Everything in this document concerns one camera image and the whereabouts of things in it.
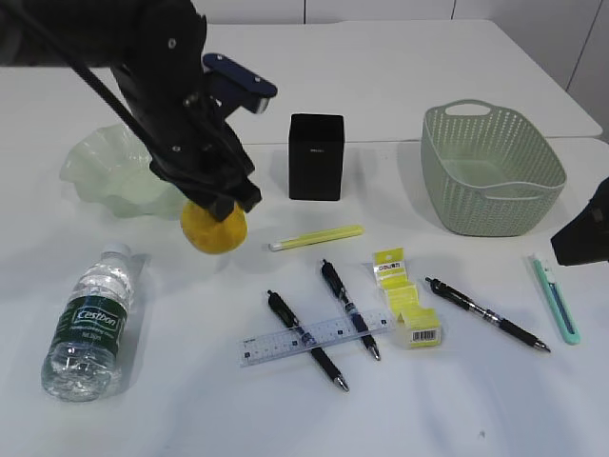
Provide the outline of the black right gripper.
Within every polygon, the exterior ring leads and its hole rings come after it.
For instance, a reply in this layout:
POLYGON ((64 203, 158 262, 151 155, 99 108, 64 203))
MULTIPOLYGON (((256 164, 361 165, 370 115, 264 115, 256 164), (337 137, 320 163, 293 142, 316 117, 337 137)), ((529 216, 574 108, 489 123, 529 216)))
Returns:
POLYGON ((608 179, 582 212, 551 238, 551 245, 561 266, 608 261, 608 179))

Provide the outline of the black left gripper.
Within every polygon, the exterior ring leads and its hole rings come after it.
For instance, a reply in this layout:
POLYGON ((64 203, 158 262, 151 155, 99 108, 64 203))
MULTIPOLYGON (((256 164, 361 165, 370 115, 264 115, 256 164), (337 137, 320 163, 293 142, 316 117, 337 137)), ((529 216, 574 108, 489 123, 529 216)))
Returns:
POLYGON ((234 201, 245 213, 262 201, 248 179, 254 165, 198 64, 189 70, 122 65, 111 72, 130 109, 129 125, 147 146, 157 176, 217 222, 230 215, 234 201))

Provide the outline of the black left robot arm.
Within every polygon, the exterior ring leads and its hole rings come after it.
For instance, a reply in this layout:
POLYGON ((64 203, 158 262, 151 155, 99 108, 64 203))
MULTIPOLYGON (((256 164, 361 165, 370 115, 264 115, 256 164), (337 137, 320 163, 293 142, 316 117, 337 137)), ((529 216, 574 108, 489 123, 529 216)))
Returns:
POLYGON ((1 63, 69 67, 145 145, 150 170, 216 221, 262 199, 228 124, 277 88, 218 52, 189 1, 5 1, 1 63))

